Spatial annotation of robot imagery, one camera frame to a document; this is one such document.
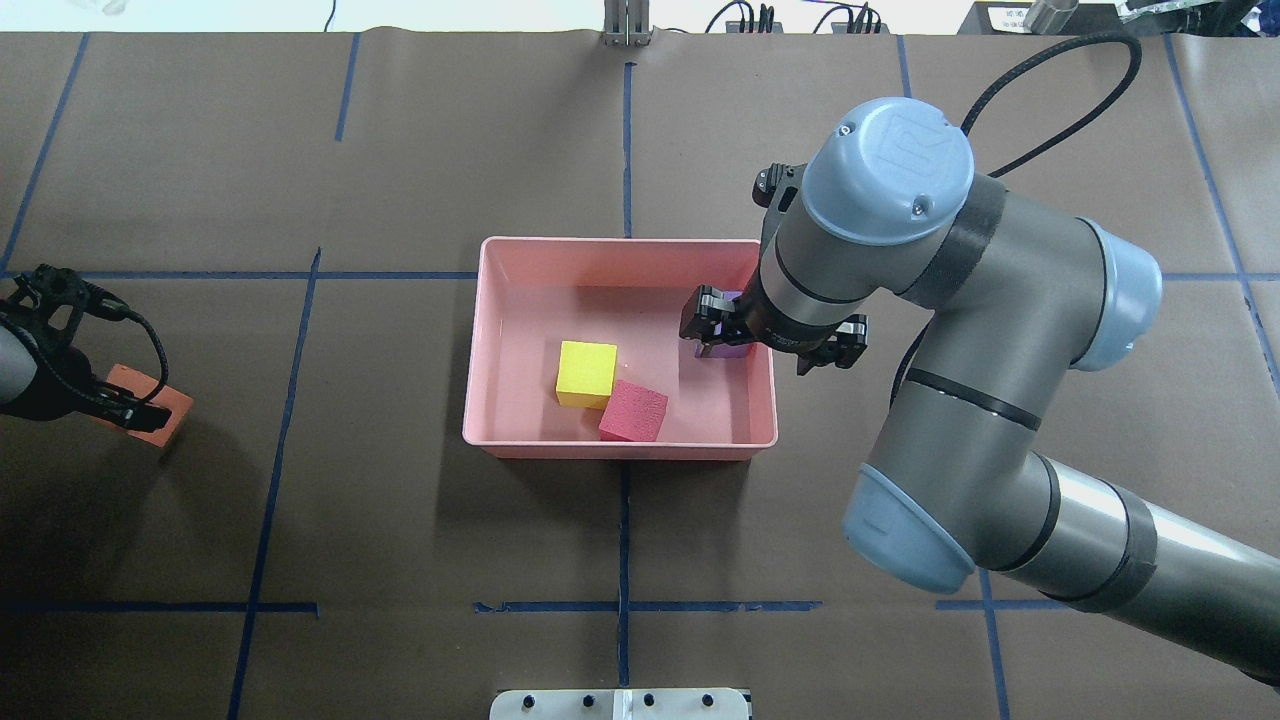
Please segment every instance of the white mounting plate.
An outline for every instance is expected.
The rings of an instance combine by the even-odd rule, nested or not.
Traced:
[[[645,705],[646,696],[653,705]],[[704,696],[712,705],[703,702]],[[489,720],[751,720],[750,697],[732,688],[507,691],[493,700]],[[532,698],[531,707],[525,707],[526,698]]]

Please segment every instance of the pink plastic bin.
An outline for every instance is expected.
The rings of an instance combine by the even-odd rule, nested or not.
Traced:
[[[699,284],[739,290],[745,240],[490,237],[480,249],[462,437],[498,457],[745,460],[778,439],[773,361],[696,359],[680,313]],[[657,442],[602,442],[602,411],[562,407],[563,340],[618,346],[617,377],[667,395]]]

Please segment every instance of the white floor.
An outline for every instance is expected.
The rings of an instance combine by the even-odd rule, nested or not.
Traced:
[[[0,3],[0,31],[306,32],[324,28],[330,1],[5,0]],[[658,27],[701,32],[721,5],[722,0],[654,0],[650,19]],[[787,32],[812,32],[829,9],[813,0],[776,0],[772,5],[776,20]],[[893,32],[904,35],[951,35],[970,5],[970,0],[873,3]],[[736,9],[723,15],[736,17]],[[831,19],[842,17],[837,13]],[[330,29],[394,26],[422,31],[557,31],[595,29],[602,20],[602,0],[338,0]],[[723,23],[717,26],[722,32]]]

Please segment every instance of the yellow foam cube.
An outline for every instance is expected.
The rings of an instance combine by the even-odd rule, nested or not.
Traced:
[[[566,407],[604,410],[613,395],[613,369],[617,364],[616,345],[562,341],[556,398]]]

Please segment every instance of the orange block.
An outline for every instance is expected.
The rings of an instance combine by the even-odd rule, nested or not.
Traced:
[[[111,368],[111,372],[106,375],[106,382],[118,387],[123,387],[129,392],[132,392],[133,395],[136,395],[137,397],[146,396],[156,387],[155,378],[151,378],[146,373],[140,373],[133,368],[128,368],[125,365],[116,365]],[[123,428],[113,425],[111,423],[108,423],[106,420],[97,420],[97,421],[102,423],[109,428],[133,436],[143,442],[148,442],[156,447],[164,447],[169,445],[169,439],[173,438],[174,433],[178,432],[178,428],[182,427],[182,421],[187,419],[187,413],[191,411],[191,406],[195,405],[196,401],[173,389],[172,387],[165,386],[165,388],[160,391],[160,395],[155,396],[155,398],[151,400],[151,404],[164,407],[170,413],[173,413],[173,415],[169,416],[169,421],[165,423],[165,427],[160,428],[154,433],[125,430]]]

